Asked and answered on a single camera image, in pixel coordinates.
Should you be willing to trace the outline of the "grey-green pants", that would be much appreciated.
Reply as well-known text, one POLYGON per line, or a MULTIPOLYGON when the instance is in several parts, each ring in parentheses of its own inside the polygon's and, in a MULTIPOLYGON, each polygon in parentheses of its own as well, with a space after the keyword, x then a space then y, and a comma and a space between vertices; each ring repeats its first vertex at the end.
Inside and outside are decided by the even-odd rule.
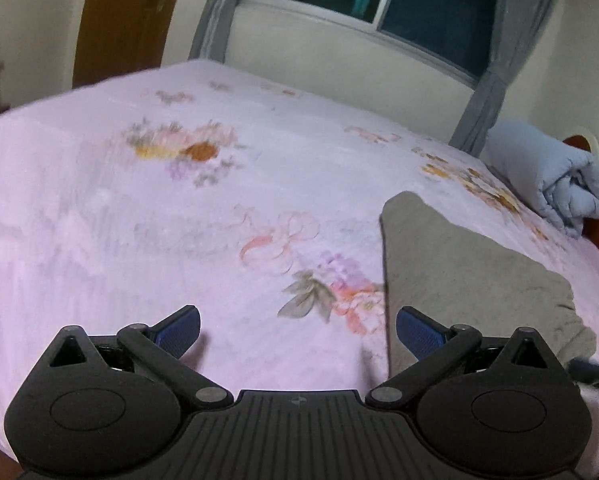
POLYGON ((444 326, 467 324, 491 337, 534 327, 561 363, 595 354, 597 337, 577 314, 562 275, 456 226, 411 192, 388 200, 380 222, 392 374, 415 361, 396 332, 397 313, 406 306, 444 326))

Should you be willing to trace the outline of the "grey curtain near door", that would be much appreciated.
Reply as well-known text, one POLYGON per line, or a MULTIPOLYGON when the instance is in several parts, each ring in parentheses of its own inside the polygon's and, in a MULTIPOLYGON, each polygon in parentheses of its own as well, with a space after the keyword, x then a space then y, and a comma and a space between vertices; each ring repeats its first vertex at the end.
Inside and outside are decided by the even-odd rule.
POLYGON ((206 0, 188 58, 223 63, 234 12, 240 0, 206 0))

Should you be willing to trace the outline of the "pink floral bed sheet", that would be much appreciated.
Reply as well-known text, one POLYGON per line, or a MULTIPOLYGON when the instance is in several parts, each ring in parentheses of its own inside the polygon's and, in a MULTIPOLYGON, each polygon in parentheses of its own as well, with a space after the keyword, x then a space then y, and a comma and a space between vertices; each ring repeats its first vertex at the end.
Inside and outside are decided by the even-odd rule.
POLYGON ((407 405, 381 213, 417 194, 569 281, 597 337, 599 249, 476 158, 196 60, 0 116, 0 451, 27 479, 592 479, 599 390, 538 330, 483 335, 407 405), (194 405, 117 341, 184 306, 194 405))

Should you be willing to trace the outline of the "grey curtain near headboard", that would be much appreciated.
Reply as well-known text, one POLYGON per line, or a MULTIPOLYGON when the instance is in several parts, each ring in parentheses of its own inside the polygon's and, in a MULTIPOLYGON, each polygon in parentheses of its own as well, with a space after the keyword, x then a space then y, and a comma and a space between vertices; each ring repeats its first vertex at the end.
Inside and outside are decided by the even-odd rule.
POLYGON ((555 0, 497 0, 488 64, 479 77, 449 145, 481 154, 497 122, 508 88, 534 51, 555 0))

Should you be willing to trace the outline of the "rolled light blue quilt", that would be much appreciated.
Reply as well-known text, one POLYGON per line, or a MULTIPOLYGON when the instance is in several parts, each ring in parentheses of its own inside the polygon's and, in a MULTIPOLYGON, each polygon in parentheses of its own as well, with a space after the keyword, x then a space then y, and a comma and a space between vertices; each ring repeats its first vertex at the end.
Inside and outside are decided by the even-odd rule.
POLYGON ((484 151, 493 173, 560 232, 580 237, 599 216, 599 159, 526 122, 498 122, 484 151))

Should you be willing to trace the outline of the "brown wooden door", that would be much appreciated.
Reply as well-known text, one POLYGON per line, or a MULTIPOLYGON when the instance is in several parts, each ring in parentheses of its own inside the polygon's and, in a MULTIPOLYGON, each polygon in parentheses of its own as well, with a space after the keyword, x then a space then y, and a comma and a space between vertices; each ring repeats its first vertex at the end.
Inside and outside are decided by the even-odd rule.
POLYGON ((84 0, 72 85, 156 68, 162 64, 177 0, 84 0))

